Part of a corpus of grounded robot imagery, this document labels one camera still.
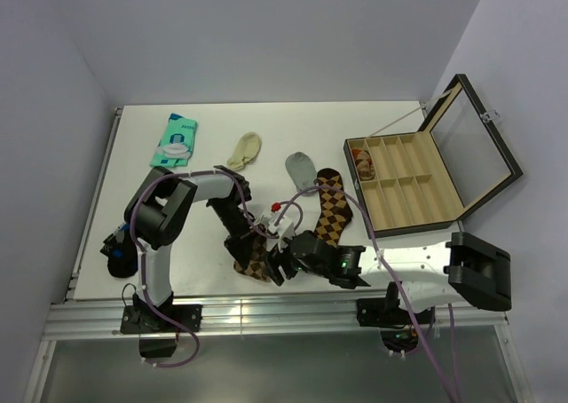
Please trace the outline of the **tan brown argyle sock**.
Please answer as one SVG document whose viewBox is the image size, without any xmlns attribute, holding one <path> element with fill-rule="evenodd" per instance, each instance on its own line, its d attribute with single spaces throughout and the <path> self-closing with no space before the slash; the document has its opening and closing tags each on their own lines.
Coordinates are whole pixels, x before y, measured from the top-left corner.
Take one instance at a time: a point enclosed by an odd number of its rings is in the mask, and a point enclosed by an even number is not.
<svg viewBox="0 0 568 403">
<path fill-rule="evenodd" d="M 237 261 L 233 263 L 235 272 L 250 279 L 270 282 L 271 278 L 265 273 L 265 254 L 267 253 L 266 238 L 257 236 L 253 243 L 253 249 L 248 266 L 243 268 Z"/>
</svg>

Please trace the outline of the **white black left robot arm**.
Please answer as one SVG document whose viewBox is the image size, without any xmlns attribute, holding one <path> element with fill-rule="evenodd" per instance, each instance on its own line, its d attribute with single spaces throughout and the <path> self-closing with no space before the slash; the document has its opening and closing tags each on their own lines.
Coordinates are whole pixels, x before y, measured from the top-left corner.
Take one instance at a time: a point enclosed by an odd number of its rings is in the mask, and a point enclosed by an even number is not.
<svg viewBox="0 0 568 403">
<path fill-rule="evenodd" d="M 264 231 L 252 225 L 255 218 L 246 207 L 251 200 L 249 182 L 223 166 L 194 173 L 150 170 L 124 212 L 138 252 L 135 300 L 146 304 L 140 317 L 146 326 L 163 331 L 173 320 L 170 254 L 195 202 L 206 202 L 216 213 L 228 232 L 224 246 L 240 270 L 259 270 Z"/>
</svg>

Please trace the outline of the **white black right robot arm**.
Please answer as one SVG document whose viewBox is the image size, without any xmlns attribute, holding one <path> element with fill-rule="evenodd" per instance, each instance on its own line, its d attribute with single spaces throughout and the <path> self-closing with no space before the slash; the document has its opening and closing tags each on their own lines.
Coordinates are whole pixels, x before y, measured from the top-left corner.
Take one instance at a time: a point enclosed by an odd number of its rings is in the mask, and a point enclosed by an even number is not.
<svg viewBox="0 0 568 403">
<path fill-rule="evenodd" d="M 387 289 L 386 317 L 404 322 L 414 312 L 465 301 L 480 310 L 512 307 L 510 255 L 471 233 L 452 233 L 429 246 L 375 250 L 371 246 L 333 247 L 303 232 L 264 257 L 265 274 L 278 286 L 298 273 L 326 279 L 344 289 Z"/>
</svg>

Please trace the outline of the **dark brown argyle sock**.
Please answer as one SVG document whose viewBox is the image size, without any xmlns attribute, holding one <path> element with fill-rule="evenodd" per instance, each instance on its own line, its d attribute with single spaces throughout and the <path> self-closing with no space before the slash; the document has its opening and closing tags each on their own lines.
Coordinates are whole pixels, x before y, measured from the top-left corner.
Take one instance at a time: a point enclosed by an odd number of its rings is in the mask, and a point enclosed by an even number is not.
<svg viewBox="0 0 568 403">
<path fill-rule="evenodd" d="M 326 244 L 337 247 L 353 216 L 345 195 L 336 191 L 344 190 L 343 179 L 337 170 L 325 168 L 317 172 L 314 184 L 319 186 L 320 214 L 313 232 Z"/>
</svg>

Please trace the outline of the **cream ankle sock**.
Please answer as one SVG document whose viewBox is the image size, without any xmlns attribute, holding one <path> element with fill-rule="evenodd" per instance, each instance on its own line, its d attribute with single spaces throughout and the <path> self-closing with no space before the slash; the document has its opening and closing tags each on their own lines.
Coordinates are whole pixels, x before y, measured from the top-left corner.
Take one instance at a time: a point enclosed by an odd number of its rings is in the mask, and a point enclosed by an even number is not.
<svg viewBox="0 0 568 403">
<path fill-rule="evenodd" d="M 262 146 L 262 140 L 255 132 L 244 134 L 234 148 L 232 156 L 227 160 L 230 170 L 243 170 L 258 156 Z"/>
</svg>

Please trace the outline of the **grey ankle sock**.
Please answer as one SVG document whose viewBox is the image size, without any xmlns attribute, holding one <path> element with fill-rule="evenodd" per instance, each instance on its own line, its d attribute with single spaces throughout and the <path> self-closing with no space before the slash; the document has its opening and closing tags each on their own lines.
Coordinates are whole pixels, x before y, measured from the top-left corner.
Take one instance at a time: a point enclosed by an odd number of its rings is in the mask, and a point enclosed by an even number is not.
<svg viewBox="0 0 568 403">
<path fill-rule="evenodd" d="M 317 179 L 317 171 L 312 159 L 303 152 L 289 155 L 285 161 L 285 168 L 297 191 L 313 186 Z"/>
</svg>

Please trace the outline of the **green patterned sock pair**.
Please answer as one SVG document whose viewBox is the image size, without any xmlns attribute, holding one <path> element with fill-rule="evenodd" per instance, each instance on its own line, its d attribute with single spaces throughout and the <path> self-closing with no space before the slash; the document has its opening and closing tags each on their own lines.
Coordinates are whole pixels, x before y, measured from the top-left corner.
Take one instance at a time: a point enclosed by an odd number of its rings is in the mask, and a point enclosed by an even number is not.
<svg viewBox="0 0 568 403">
<path fill-rule="evenodd" d="M 182 115 L 171 114 L 154 151 L 151 167 L 185 167 L 193 155 L 198 123 Z"/>
</svg>

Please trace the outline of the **rolled orange argyle sock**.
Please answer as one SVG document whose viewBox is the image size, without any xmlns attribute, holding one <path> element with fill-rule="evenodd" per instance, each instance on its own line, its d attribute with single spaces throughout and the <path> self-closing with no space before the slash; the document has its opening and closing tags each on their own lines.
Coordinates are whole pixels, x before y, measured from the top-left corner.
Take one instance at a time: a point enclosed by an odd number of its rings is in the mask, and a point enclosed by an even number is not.
<svg viewBox="0 0 568 403">
<path fill-rule="evenodd" d="M 375 179 L 375 169 L 371 155 L 363 148 L 353 148 L 351 155 L 355 162 L 356 171 L 361 181 L 370 181 Z"/>
</svg>

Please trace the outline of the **black blue sock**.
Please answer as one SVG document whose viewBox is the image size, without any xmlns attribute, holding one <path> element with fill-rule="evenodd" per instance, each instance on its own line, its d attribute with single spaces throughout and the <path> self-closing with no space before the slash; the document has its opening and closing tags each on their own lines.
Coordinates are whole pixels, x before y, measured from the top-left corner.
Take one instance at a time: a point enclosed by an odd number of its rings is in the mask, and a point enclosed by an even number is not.
<svg viewBox="0 0 568 403">
<path fill-rule="evenodd" d="M 100 250 L 106 259 L 109 274 L 127 279 L 138 271 L 137 247 L 130 237 L 130 225 L 123 223 L 103 240 Z"/>
</svg>

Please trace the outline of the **black compartment box with lid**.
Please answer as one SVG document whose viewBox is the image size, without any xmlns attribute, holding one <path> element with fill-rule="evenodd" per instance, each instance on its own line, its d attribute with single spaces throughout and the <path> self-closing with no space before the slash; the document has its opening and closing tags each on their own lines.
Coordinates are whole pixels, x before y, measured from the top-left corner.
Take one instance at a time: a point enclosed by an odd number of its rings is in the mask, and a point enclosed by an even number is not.
<svg viewBox="0 0 568 403">
<path fill-rule="evenodd" d="M 446 229 L 470 217 L 524 172 L 465 74 L 455 75 L 416 131 L 350 138 L 343 151 L 371 238 Z M 375 179 L 351 155 L 369 152 Z"/>
</svg>

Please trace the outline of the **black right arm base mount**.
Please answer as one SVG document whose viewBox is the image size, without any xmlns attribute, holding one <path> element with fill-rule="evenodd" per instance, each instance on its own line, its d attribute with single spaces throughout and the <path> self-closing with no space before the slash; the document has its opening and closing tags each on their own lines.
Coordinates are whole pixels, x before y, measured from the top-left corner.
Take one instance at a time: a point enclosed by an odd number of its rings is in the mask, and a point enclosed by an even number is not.
<svg viewBox="0 0 568 403">
<path fill-rule="evenodd" d="M 412 321 L 401 306 L 398 288 L 392 282 L 383 297 L 365 297 L 356 300 L 356 320 L 363 328 L 404 328 Z"/>
</svg>

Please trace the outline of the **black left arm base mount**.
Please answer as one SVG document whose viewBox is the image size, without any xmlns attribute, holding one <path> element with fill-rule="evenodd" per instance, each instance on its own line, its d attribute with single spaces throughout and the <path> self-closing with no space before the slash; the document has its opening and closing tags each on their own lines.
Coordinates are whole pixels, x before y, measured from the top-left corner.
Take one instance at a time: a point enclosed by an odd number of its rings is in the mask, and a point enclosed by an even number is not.
<svg viewBox="0 0 568 403">
<path fill-rule="evenodd" d="M 168 317 L 192 332 L 201 327 L 202 306 L 200 304 L 173 305 L 173 312 Z M 181 332 L 182 329 L 156 316 L 149 309 L 128 305 L 124 308 L 120 333 L 123 335 L 147 335 Z"/>
</svg>

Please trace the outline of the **aluminium frame rail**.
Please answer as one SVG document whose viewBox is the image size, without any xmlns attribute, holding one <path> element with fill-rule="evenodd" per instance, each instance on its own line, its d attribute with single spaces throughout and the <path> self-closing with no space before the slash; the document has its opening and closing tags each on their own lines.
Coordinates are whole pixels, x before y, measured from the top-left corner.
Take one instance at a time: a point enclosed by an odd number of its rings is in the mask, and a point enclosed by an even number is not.
<svg viewBox="0 0 568 403">
<path fill-rule="evenodd" d="M 413 130 L 413 101 L 221 103 L 119 107 L 65 301 L 48 313 L 28 381 L 27 402 L 442 402 L 446 395 L 423 352 L 403 360 L 380 350 L 379 334 L 355 319 L 357 291 L 301 279 L 291 290 L 225 271 L 219 259 L 199 272 L 176 261 L 174 287 L 203 309 L 201 349 L 177 368 L 145 367 L 138 339 L 119 332 L 122 283 L 97 266 L 95 242 L 121 218 L 169 116 L 198 123 L 193 167 L 216 150 L 227 157 L 241 134 L 263 141 L 254 176 L 285 194 L 285 170 L 272 162 L 305 150 L 345 170 L 343 142 L 390 123 Z"/>
</svg>

